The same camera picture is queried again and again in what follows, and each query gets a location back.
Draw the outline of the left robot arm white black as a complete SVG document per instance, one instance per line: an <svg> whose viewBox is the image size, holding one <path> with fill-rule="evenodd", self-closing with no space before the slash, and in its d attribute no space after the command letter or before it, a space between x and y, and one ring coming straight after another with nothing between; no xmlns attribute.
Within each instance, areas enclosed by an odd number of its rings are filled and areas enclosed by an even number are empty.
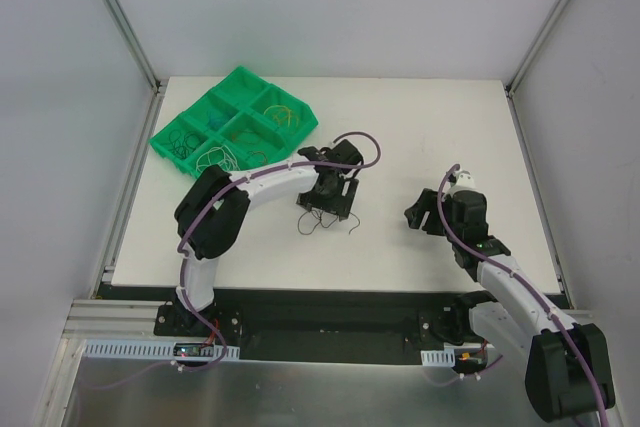
<svg viewBox="0 0 640 427"><path fill-rule="evenodd" d="M250 211L294 195L307 212L345 220L364 166L360 151L343 139L332 147L302 148L264 169L230 173L217 165L206 168L174 212L183 256L175 300L181 306L179 327L191 336L209 329L219 260L236 243Z"/></svg>

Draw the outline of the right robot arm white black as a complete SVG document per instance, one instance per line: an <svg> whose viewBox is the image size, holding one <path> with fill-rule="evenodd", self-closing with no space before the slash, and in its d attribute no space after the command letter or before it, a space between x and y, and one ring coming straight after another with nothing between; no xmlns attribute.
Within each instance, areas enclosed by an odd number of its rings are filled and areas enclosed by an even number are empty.
<svg viewBox="0 0 640 427"><path fill-rule="evenodd" d="M409 228L446 238L456 263L482 287L458 296L432 324L433 334L454 345L477 337L493 345L523 377L542 420L595 412L606 425L616 399L604 332L579 323L533 285L490 235L486 211L482 193L452 187L446 193L423 189L404 212Z"/></svg>

